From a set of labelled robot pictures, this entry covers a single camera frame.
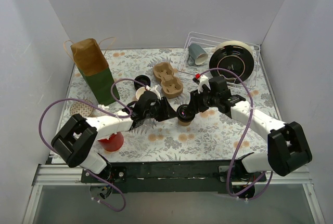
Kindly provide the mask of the black plastic cup lid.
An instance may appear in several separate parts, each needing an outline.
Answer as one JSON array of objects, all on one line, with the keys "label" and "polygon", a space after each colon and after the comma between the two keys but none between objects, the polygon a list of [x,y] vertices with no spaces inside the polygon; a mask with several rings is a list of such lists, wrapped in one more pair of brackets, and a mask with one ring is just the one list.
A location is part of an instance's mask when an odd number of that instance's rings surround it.
[{"label": "black plastic cup lid", "polygon": [[177,108],[177,118],[179,121],[188,123],[195,118],[195,112],[190,109],[188,104],[182,104]]}]

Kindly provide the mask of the stack of kraft paper cups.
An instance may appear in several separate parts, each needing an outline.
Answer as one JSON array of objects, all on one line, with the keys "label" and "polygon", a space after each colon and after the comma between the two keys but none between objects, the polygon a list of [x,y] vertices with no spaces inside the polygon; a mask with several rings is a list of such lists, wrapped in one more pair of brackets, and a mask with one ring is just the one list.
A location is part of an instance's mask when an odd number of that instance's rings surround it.
[{"label": "stack of kraft paper cups", "polygon": [[145,87],[140,87],[135,94],[137,100],[139,100],[140,96],[146,91]]}]

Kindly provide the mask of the single kraft paper cup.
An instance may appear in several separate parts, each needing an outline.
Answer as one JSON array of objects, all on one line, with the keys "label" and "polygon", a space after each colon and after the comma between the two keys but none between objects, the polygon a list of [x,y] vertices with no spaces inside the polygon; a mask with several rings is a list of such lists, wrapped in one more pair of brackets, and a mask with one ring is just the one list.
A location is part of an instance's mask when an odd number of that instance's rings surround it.
[{"label": "single kraft paper cup", "polygon": [[178,124],[181,126],[189,126],[191,124],[191,121],[184,122],[184,121],[178,120]]}]

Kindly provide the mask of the brown cardboard cup carrier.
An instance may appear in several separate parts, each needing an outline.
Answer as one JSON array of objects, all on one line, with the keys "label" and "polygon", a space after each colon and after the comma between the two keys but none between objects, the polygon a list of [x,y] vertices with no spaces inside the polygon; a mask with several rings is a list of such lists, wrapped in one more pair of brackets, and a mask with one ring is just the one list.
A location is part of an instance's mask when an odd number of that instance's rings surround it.
[{"label": "brown cardboard cup carrier", "polygon": [[174,75],[174,68],[169,62],[158,63],[153,67],[153,75],[160,83],[163,94],[172,99],[183,93],[183,83]]}]

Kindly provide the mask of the brown and green paper bag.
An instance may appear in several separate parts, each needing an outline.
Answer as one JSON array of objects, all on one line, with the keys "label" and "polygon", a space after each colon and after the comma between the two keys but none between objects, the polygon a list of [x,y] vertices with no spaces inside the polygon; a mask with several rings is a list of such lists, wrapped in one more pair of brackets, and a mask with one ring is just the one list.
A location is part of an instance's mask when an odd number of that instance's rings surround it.
[{"label": "brown and green paper bag", "polygon": [[76,43],[65,41],[63,48],[75,63],[97,102],[108,106],[120,99],[120,96],[105,58],[106,52],[101,51],[100,45],[101,42],[88,38]]}]

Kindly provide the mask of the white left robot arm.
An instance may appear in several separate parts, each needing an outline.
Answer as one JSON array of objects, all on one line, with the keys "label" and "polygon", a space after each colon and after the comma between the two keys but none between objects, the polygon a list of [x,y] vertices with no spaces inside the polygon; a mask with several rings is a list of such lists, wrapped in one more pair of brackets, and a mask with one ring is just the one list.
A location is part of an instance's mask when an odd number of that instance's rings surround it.
[{"label": "white left robot arm", "polygon": [[160,98],[156,93],[146,91],[139,100],[129,103],[115,116],[84,118],[75,114],[56,134],[51,145],[69,167],[85,168],[97,181],[106,182],[111,175],[111,165],[102,155],[91,150],[95,141],[138,128],[146,119],[162,122],[175,117],[177,112],[166,97]]}]

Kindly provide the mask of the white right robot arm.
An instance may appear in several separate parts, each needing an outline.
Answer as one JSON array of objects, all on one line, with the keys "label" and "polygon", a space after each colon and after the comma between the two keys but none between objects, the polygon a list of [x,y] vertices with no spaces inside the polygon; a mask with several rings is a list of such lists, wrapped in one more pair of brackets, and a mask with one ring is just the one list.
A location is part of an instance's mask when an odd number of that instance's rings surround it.
[{"label": "white right robot arm", "polygon": [[286,176],[312,161],[312,153],[302,126],[285,123],[254,109],[242,96],[232,95],[223,77],[207,78],[197,74],[198,88],[190,93],[190,103],[182,113],[193,120],[199,112],[217,108],[219,112],[257,133],[267,142],[267,152],[251,153],[236,160],[235,174],[247,181],[255,172],[273,171]]}]

